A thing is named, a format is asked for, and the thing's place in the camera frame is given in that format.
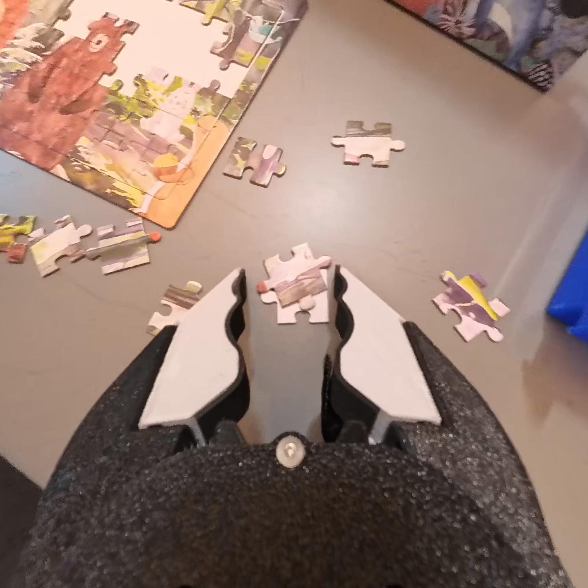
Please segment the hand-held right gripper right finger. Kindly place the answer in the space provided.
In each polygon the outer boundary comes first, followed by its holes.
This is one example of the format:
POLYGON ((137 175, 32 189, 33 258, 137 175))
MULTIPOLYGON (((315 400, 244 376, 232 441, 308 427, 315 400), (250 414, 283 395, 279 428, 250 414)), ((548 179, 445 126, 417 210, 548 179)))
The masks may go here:
POLYGON ((374 426, 380 414, 389 422, 442 424, 408 322, 353 273, 334 273, 334 407, 341 419, 374 426))

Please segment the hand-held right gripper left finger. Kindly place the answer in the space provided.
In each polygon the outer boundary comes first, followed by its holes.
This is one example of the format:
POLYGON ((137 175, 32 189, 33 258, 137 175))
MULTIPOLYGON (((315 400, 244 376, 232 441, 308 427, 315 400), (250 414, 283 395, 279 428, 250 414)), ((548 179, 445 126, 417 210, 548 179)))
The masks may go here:
POLYGON ((216 430, 238 423, 251 400, 239 339, 245 331, 245 269, 236 268, 180 320, 138 429, 216 430))

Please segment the white puzzle piece red knob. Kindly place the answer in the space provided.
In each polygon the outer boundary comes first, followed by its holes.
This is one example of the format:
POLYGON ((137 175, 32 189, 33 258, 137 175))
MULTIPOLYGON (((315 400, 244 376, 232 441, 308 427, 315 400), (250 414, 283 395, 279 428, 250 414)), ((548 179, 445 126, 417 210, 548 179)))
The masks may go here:
POLYGON ((327 255, 315 257, 308 243, 302 243, 292 247, 292 257, 283 261, 277 254, 263 262, 267 272, 267 278, 256 285, 261 301, 265 304, 276 305, 276 320, 280 325, 295 324, 300 313, 308 315, 311 324, 325 324, 329 322, 328 303, 328 269, 332 264, 332 258, 327 255), (277 301, 274 287, 281 281, 298 276, 302 272, 321 268, 322 275, 327 282, 327 290, 309 297, 288 307, 281 307, 277 301))

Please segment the purple grey striped puzzle piece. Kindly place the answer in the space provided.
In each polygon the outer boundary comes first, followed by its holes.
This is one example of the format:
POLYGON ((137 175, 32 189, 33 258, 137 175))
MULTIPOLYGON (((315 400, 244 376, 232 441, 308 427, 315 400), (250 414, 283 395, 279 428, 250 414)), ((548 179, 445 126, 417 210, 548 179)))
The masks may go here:
POLYGON ((277 301, 288 307, 327 290, 327 282, 321 268, 306 270, 296 277, 283 280, 275 287, 277 301))

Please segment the forest animal jigsaw puzzle board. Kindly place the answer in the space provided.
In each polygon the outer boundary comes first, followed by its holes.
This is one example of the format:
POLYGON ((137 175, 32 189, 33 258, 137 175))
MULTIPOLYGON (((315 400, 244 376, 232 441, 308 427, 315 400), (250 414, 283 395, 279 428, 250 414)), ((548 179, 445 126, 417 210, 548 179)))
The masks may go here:
POLYGON ((307 1, 1 1, 1 151, 174 228, 307 1))

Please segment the grey desk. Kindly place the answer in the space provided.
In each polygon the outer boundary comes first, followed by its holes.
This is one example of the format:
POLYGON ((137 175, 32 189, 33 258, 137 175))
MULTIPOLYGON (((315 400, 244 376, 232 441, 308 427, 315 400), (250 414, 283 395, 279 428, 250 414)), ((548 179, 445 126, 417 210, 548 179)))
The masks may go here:
POLYGON ((262 261, 307 242, 416 322, 484 396, 535 485, 577 586, 587 552, 587 349, 543 313, 587 225, 587 55, 540 93, 383 1, 311 1, 237 134, 274 143, 288 167, 267 189, 222 172, 222 155, 149 265, 99 261, 40 277, 1 263, 1 455, 43 486, 73 432, 150 340, 169 283, 206 291, 247 276, 240 339, 249 443, 320 441, 332 325, 276 324, 255 284, 262 261), (392 124, 388 167, 343 162, 347 121, 392 124), (510 312, 504 335, 465 342, 432 299, 440 274, 478 274, 510 312))

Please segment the purple yellow puzzle piece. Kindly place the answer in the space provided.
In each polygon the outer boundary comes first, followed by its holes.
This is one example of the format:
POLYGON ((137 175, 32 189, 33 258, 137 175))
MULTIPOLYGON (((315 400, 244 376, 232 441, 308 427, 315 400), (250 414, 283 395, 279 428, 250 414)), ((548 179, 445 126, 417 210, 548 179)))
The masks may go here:
POLYGON ((459 316, 460 322, 454 329, 465 342, 472 342, 481 334, 494 343, 503 341, 498 322, 510 309, 498 298, 485 297, 483 290, 487 283, 481 275, 457 278, 453 272, 445 270, 440 274, 440 280, 445 290, 432 302, 442 314, 454 312, 459 316))

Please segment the striped puzzle piece red dot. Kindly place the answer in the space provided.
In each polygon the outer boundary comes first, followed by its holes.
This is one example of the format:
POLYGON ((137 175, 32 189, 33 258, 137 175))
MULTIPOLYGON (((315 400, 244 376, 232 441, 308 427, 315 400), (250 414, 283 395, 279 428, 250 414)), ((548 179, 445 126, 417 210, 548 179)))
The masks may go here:
POLYGON ((98 246, 85 250, 84 256, 99 258, 103 275, 149 264, 149 246, 161 240, 158 231, 145 232, 142 219, 128 221, 122 229, 113 224, 98 227, 97 235, 98 246))

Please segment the pale cream puzzle piece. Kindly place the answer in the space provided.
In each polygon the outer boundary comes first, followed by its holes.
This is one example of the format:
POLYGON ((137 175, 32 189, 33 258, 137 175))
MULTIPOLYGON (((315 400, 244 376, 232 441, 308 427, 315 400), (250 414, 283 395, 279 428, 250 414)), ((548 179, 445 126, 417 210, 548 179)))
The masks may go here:
POLYGON ((93 232, 90 224, 76 226, 70 215, 56 219, 54 224, 55 230, 50 233, 37 229, 28 235, 29 249, 42 277, 58 271, 57 261, 63 257, 71 263, 83 259, 86 250, 82 239, 93 232))

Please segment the blue plastic object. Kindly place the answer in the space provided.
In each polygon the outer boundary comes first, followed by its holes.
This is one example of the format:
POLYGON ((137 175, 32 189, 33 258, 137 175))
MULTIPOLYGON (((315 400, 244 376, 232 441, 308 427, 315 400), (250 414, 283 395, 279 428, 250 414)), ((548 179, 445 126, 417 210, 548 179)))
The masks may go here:
POLYGON ((587 234, 577 247, 546 313, 587 343, 587 234))

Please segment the purple green puzzle piece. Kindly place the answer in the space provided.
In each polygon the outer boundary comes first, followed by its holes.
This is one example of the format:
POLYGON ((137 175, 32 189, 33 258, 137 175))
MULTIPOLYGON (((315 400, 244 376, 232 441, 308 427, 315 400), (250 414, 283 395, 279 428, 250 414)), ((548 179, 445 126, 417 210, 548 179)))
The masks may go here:
POLYGON ((282 177, 287 167, 282 163, 283 150, 274 145, 265 145, 256 150, 257 142, 239 136, 233 145, 223 174, 233 179, 242 179, 245 171, 252 172, 250 183, 268 187, 273 177, 282 177))

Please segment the white grey puzzle piece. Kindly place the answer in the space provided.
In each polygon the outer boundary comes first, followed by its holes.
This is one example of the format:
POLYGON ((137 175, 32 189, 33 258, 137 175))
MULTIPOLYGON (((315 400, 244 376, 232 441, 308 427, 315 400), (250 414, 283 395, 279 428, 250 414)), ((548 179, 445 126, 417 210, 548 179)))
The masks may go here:
POLYGON ((363 121, 347 121, 345 134, 332 136, 330 143, 344 148, 344 164, 359 165, 361 158, 370 157, 373 167, 388 167, 390 153, 406 148, 404 141, 392 138, 389 122, 376 122, 372 129, 366 129, 363 121))

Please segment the yellow red puzzle piece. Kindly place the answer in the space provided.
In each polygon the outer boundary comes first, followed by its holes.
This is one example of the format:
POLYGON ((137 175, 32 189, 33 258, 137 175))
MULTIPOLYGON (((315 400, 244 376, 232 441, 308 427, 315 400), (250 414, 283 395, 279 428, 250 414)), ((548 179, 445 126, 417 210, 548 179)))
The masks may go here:
POLYGON ((27 245, 17 242, 19 236, 32 233, 36 216, 24 215, 16 223, 10 223, 10 215, 1 214, 1 253, 6 254, 6 261, 12 264, 23 264, 26 257, 27 245))

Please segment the dark blue illustrated puzzle box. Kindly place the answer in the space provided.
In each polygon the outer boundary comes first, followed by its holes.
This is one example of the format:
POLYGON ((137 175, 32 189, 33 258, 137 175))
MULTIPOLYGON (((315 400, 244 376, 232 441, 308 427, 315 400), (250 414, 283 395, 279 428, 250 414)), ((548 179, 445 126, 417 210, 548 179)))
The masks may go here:
POLYGON ((587 53, 587 1, 389 1, 546 93, 587 53))

